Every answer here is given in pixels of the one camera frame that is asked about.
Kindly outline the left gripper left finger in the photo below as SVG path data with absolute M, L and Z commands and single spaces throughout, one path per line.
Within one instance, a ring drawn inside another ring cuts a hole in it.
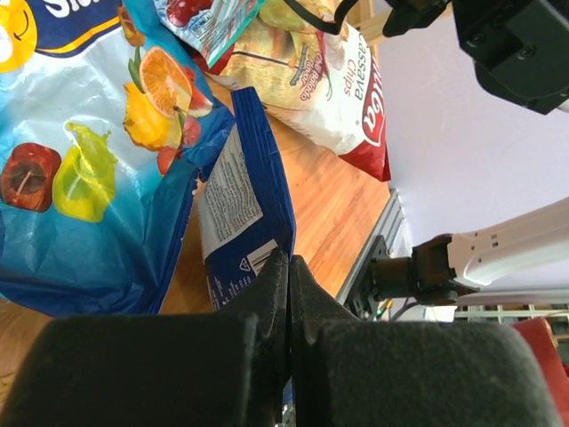
M 32 344 L 4 426 L 273 426 L 282 417 L 289 258 L 214 313 L 76 315 Z

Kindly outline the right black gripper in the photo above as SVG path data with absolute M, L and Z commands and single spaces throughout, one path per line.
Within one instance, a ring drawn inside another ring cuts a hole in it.
M 413 29 L 429 27 L 440 17 L 454 17 L 449 0 L 388 1 L 391 12 L 383 26 L 385 37 L 402 36 Z

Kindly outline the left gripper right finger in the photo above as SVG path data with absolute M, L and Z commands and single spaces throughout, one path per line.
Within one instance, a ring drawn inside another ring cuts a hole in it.
M 533 351 L 512 327 L 365 322 L 293 257 L 289 271 L 299 426 L 559 426 Z

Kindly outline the red chips bag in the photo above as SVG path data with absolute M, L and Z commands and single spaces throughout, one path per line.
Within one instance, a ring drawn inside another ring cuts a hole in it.
M 337 35 L 267 1 L 210 76 L 231 90 L 252 86 L 268 113 L 379 181 L 389 181 L 380 68 L 348 23 Z

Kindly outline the dark blue snack packet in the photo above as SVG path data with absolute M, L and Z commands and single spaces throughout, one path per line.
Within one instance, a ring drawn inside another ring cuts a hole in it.
M 231 98 L 236 123 L 198 201 L 215 310 L 259 276 L 274 249 L 292 255 L 296 237 L 284 164 L 260 97 L 246 87 Z

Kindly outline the teal snack packet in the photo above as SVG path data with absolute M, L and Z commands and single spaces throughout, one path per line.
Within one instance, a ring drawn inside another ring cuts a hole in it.
M 230 50 L 264 1 L 155 1 L 163 25 L 197 51 L 208 68 Z

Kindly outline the blue Slendy candy bag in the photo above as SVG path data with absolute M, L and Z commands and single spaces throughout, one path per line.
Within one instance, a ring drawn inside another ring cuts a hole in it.
M 2 297 L 158 312 L 233 124 L 153 2 L 2 2 Z

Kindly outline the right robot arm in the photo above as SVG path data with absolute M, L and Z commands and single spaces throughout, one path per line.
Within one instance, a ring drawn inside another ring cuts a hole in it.
M 378 49 L 390 184 L 414 244 L 567 197 L 567 114 L 543 116 L 487 93 L 451 16 Z

